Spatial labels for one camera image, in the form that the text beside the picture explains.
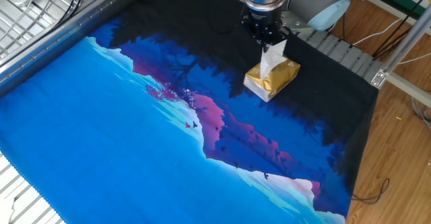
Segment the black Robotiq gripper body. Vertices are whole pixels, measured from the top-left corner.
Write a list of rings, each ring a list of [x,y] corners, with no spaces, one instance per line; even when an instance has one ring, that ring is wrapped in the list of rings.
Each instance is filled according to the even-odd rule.
[[[249,10],[243,17],[243,26],[253,38],[285,38],[281,11]]]

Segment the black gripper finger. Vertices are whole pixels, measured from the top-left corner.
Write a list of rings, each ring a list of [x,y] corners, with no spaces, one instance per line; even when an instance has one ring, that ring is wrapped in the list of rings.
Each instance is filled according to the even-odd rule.
[[[262,46],[262,48],[268,48],[269,43],[269,33],[264,32],[252,32],[251,36]]]
[[[289,31],[285,31],[285,30],[270,32],[268,35],[268,45],[275,46],[276,44],[286,40],[288,36],[289,36]]]

